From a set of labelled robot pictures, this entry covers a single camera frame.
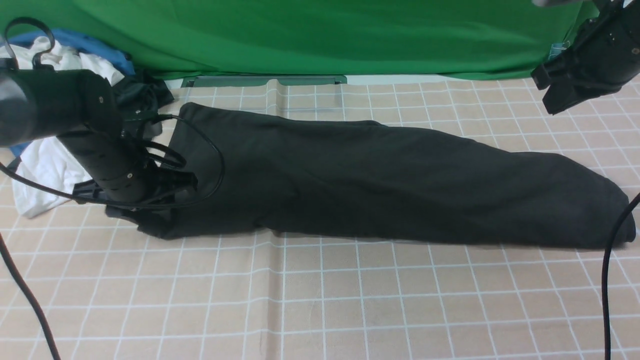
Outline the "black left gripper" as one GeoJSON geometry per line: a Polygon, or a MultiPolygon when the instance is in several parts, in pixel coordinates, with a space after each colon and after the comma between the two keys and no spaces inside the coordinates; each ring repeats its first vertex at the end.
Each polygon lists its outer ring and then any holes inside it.
{"type": "Polygon", "coordinates": [[[91,180],[77,183],[72,194],[79,204],[105,201],[105,215],[127,223],[140,225],[142,217],[158,218],[155,210],[144,205],[175,205],[176,194],[194,194],[198,179],[192,172],[160,167],[134,167],[131,170],[105,168],[90,170],[91,180]]]}

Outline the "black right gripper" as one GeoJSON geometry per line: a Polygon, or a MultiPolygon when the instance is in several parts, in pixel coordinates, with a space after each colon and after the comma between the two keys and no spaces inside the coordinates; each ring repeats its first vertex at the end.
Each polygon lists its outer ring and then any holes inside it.
{"type": "Polygon", "coordinates": [[[640,71],[640,3],[596,0],[599,14],[585,20],[565,49],[539,64],[531,78],[548,114],[619,92],[640,71]]]}

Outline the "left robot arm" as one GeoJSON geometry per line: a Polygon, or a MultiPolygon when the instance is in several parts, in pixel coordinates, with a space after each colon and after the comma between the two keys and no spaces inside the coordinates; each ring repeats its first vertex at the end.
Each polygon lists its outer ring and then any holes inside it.
{"type": "Polygon", "coordinates": [[[91,180],[64,193],[28,180],[6,166],[16,182],[79,204],[105,205],[137,221],[136,211],[192,207],[197,176],[182,171],[184,158],[159,167],[153,144],[123,130],[109,82],[89,70],[2,70],[1,146],[56,137],[91,180]]]}

